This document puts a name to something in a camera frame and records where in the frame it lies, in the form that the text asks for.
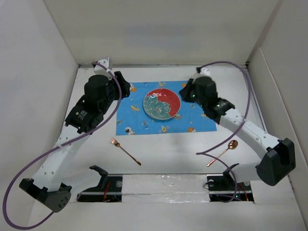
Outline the image-left white robot arm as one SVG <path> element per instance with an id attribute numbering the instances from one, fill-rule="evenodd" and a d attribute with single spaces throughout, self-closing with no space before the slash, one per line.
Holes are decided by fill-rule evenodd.
<path id="1" fill-rule="evenodd" d="M 130 95 L 130 84 L 121 72 L 115 79 L 93 75 L 84 86 L 84 95 L 65 119 L 56 142 L 56 151 L 48 155 L 40 169 L 30 179 L 22 179 L 19 187 L 52 212 L 60 212 L 70 200 L 76 201 L 86 190 L 103 191 L 108 185 L 108 173 L 97 165 L 90 166 L 79 175 L 66 178 L 75 155 L 82 144 L 103 121 L 113 101 Z"/>

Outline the image-right white robot arm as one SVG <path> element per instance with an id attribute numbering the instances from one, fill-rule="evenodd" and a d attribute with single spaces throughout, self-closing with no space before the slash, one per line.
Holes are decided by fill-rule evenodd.
<path id="1" fill-rule="evenodd" d="M 258 163 L 235 164 L 230 171 L 225 171 L 228 173 L 222 178 L 225 188 L 232 190 L 240 182 L 252 180 L 275 186 L 295 169 L 294 143 L 289 138 L 280 140 L 246 120 L 231 102 L 218 96 L 210 77 L 189 79 L 180 96 L 185 102 L 200 105 L 207 117 L 235 133 L 260 159 Z"/>

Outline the image-left black arm base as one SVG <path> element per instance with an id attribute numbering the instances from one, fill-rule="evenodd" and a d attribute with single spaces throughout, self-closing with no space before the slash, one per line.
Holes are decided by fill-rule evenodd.
<path id="1" fill-rule="evenodd" d="M 109 175 L 107 171 L 99 166 L 91 166 L 91 170 L 99 174 L 98 183 L 90 188 L 85 189 L 77 196 L 78 202 L 101 202 L 117 203 L 122 202 L 122 175 Z"/>

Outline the red and teal plate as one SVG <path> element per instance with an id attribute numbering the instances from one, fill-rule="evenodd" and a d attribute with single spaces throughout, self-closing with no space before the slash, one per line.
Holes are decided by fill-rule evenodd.
<path id="1" fill-rule="evenodd" d="M 169 120 L 180 111 L 181 100 L 174 91 L 157 88 L 145 95 L 143 108 L 146 114 L 154 119 Z"/>

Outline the rose gold spoon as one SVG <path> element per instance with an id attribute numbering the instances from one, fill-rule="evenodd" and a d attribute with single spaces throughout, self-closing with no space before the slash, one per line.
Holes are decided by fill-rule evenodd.
<path id="1" fill-rule="evenodd" d="M 225 154 L 228 150 L 234 150 L 238 146 L 237 140 L 232 140 L 228 143 L 228 147 L 226 150 L 224 150 L 221 154 L 219 154 L 216 158 L 214 158 L 211 162 L 209 162 L 206 166 L 210 167 L 215 161 L 217 161 L 223 154 Z"/>

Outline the blue astronaut print placemat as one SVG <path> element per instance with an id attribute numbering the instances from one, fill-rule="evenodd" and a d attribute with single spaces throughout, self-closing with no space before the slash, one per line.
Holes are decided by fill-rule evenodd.
<path id="1" fill-rule="evenodd" d="M 179 91 L 185 81 L 135 82 L 130 85 L 130 96 L 121 101 L 117 110 L 117 135 L 149 135 L 186 132 L 216 131 L 214 121 L 209 119 L 196 103 L 182 101 Z M 174 91 L 181 100 L 180 111 L 169 120 L 157 120 L 148 116 L 143 108 L 145 95 L 157 88 Z"/>

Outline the image-right black arm base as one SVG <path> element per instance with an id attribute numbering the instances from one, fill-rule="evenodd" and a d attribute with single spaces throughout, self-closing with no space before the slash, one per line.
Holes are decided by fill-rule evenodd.
<path id="1" fill-rule="evenodd" d="M 210 202 L 254 202 L 251 182 L 235 182 L 228 171 L 207 174 L 203 188 L 208 191 Z"/>

